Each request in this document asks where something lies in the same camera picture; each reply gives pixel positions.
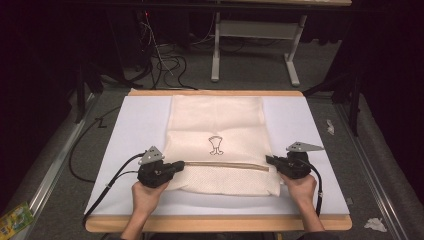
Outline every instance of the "person's right hand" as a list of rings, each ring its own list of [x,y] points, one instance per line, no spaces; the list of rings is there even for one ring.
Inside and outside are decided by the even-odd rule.
[[[168,187],[169,182],[158,188],[143,186],[136,182],[131,190],[133,194],[133,214],[149,216],[157,207],[162,192]]]
[[[287,185],[289,194],[296,202],[296,204],[312,204],[315,187],[317,185],[317,181],[312,175],[308,174],[304,178],[291,179],[282,173],[279,174],[280,177],[284,180],[284,183]]]

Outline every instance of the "metal stand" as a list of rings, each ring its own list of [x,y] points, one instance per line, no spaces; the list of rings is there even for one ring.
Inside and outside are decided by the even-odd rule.
[[[219,38],[221,36],[246,37],[246,38],[268,38],[292,40],[290,53],[284,54],[284,60],[289,72],[292,86],[300,85],[293,58],[302,36],[306,22],[306,15],[302,15],[299,23],[268,23],[253,21],[230,21],[222,20],[219,12],[215,16],[215,48],[212,59],[212,82],[219,81]]]

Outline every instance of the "fabric sheet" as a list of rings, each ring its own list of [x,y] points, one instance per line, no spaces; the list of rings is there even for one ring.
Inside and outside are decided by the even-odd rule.
[[[260,97],[173,96],[164,155],[186,162],[168,190],[279,195]]]

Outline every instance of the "person's left hand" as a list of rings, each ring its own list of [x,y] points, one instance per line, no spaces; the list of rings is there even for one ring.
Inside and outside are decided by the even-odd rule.
[[[132,186],[133,214],[149,216],[157,207],[160,195],[168,187],[169,182],[157,188],[149,188],[141,182],[136,182]]]

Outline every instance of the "wooden edge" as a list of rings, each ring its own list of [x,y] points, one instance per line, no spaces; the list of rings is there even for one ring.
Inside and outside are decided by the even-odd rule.
[[[207,96],[293,96],[303,97],[299,91],[253,91],[253,90],[134,90],[128,96],[172,96],[172,95],[207,95]]]
[[[89,232],[122,232],[130,216],[90,216]],[[321,215],[326,230],[349,230],[349,215]],[[281,232],[303,230],[300,216],[150,216],[143,232]]]

